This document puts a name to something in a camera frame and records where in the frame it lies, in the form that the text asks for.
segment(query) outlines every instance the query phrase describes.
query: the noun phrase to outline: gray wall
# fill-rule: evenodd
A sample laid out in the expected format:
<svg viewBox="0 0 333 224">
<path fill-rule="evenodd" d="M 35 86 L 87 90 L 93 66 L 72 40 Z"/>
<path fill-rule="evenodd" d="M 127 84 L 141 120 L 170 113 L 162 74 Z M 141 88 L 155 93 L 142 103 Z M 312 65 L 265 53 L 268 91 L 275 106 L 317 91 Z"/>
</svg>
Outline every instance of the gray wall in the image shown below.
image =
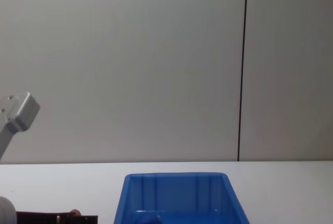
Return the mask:
<svg viewBox="0 0 333 224">
<path fill-rule="evenodd" d="M 247 0 L 240 160 L 333 158 L 331 0 Z M 245 0 L 0 0 L 4 163 L 236 160 Z"/>
<path fill-rule="evenodd" d="M 245 0 L 0 0 L 4 163 L 236 160 Z"/>
</svg>

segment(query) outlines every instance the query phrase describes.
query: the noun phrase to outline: blue plastic bin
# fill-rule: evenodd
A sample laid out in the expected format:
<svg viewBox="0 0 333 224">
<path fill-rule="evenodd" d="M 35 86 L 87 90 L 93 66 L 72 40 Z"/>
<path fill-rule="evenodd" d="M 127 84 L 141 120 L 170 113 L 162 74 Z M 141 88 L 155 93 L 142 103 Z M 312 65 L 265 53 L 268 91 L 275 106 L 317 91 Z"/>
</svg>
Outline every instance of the blue plastic bin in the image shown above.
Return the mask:
<svg viewBox="0 0 333 224">
<path fill-rule="evenodd" d="M 128 175 L 114 224 L 248 224 L 223 173 Z"/>
</svg>

